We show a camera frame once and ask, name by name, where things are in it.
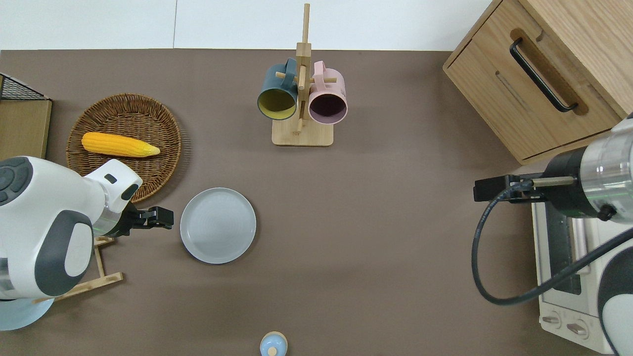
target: mug handle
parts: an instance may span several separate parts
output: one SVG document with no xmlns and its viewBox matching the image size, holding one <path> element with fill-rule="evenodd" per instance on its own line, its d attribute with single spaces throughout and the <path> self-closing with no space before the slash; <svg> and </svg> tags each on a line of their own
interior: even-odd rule
<svg viewBox="0 0 633 356">
<path fill-rule="evenodd" d="M 315 86 L 317 91 L 325 90 L 325 79 L 323 78 L 323 73 L 325 72 L 325 63 L 323 61 L 315 62 L 315 74 L 313 78 L 315 79 Z"/>
<path fill-rule="evenodd" d="M 285 77 L 281 82 L 284 88 L 292 88 L 294 78 L 297 75 L 297 61 L 294 58 L 288 58 L 285 62 Z"/>
</svg>

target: brown table surface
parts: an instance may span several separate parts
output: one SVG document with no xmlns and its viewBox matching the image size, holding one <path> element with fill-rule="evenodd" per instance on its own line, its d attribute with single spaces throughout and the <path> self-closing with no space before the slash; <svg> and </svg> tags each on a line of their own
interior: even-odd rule
<svg viewBox="0 0 633 356">
<path fill-rule="evenodd" d="M 54 99 L 47 159 L 65 165 L 73 123 L 112 94 L 167 105 L 185 134 L 177 173 L 139 207 L 170 231 L 103 248 L 125 280 L 53 304 L 0 333 L 1 355 L 594 355 L 543 331 L 538 304 L 498 307 L 470 272 L 476 179 L 519 168 L 442 72 L 448 52 L 314 51 L 345 77 L 349 115 L 329 148 L 278 147 L 255 102 L 265 70 L 294 51 L 2 51 L 0 71 Z M 226 187 L 253 205 L 250 249 L 225 265 L 183 247 L 180 216 Z M 536 283 L 528 206 L 494 211 L 481 272 L 495 294 Z"/>
</svg>

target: black drawer handle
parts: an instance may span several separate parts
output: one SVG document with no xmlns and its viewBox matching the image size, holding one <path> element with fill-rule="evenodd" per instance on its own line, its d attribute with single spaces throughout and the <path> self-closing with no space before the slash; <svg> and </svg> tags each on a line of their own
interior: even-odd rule
<svg viewBox="0 0 633 356">
<path fill-rule="evenodd" d="M 560 112 L 566 113 L 570 110 L 573 110 L 578 103 L 574 103 L 571 106 L 565 106 L 558 97 L 554 94 L 554 92 L 548 87 L 548 85 L 543 81 L 543 79 L 539 76 L 539 74 L 530 66 L 530 63 L 527 63 L 525 58 L 518 52 L 517 46 L 521 43 L 523 38 L 519 37 L 513 44 L 510 46 L 510 54 L 512 58 L 517 61 L 518 65 L 523 68 L 523 71 L 527 74 L 530 79 L 536 84 L 537 87 L 541 90 L 541 92 L 545 95 L 545 97 L 549 100 L 550 103 Z"/>
</svg>

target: black cable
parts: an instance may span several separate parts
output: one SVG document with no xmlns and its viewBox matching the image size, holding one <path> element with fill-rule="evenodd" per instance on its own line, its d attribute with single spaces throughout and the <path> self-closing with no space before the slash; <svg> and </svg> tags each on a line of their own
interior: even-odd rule
<svg viewBox="0 0 633 356">
<path fill-rule="evenodd" d="M 506 195 L 510 196 L 509 194 L 512 192 L 526 191 L 526 190 L 531 189 L 532 185 L 533 183 L 531 180 L 525 180 L 499 193 L 499 195 L 497 195 L 497 197 L 495 197 L 495 199 L 493 199 L 488 204 L 488 206 L 486 207 L 486 210 L 484 210 L 484 213 L 481 215 L 481 219 L 479 219 L 479 223 L 477 224 L 477 228 L 475 230 L 475 236 L 473 237 L 473 248 L 472 248 L 472 254 L 471 254 L 471 267 L 472 267 L 472 272 L 473 272 L 473 278 L 475 279 L 475 285 L 477 286 L 479 293 L 488 302 L 491 302 L 496 305 L 513 305 L 513 304 L 527 302 L 528 300 L 531 300 L 547 292 L 552 287 L 555 287 L 558 283 L 561 283 L 562 281 L 571 277 L 573 274 L 581 270 L 583 267 L 589 265 L 591 262 L 602 257 L 605 253 L 611 251 L 612 249 L 620 246 L 622 243 L 633 238 L 633 228 L 624 231 L 618 236 L 615 236 L 613 239 L 610 239 L 609 241 L 600 245 L 595 250 L 589 252 L 580 260 L 565 267 L 559 273 L 552 276 L 552 278 L 550 278 L 546 282 L 541 283 L 540 286 L 532 288 L 529 291 L 525 292 L 524 294 L 513 296 L 511 298 L 497 298 L 495 296 L 492 296 L 490 293 L 488 293 L 488 291 L 486 291 L 486 289 L 482 285 L 481 279 L 479 278 L 479 268 L 477 267 L 477 249 L 479 247 L 479 238 L 481 237 L 481 231 L 484 228 L 484 224 L 486 220 L 488 219 L 488 216 L 490 215 L 492 208 L 494 208 L 494 206 L 497 205 L 497 203 L 503 200 L 506 197 Z"/>
</svg>

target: corn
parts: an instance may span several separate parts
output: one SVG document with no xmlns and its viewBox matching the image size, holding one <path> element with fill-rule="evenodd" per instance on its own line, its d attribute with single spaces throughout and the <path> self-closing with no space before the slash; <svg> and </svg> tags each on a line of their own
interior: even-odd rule
<svg viewBox="0 0 633 356">
<path fill-rule="evenodd" d="M 147 157 L 160 153 L 160 149 L 147 142 L 101 132 L 86 132 L 81 144 L 87 151 L 111 156 Z"/>
</svg>

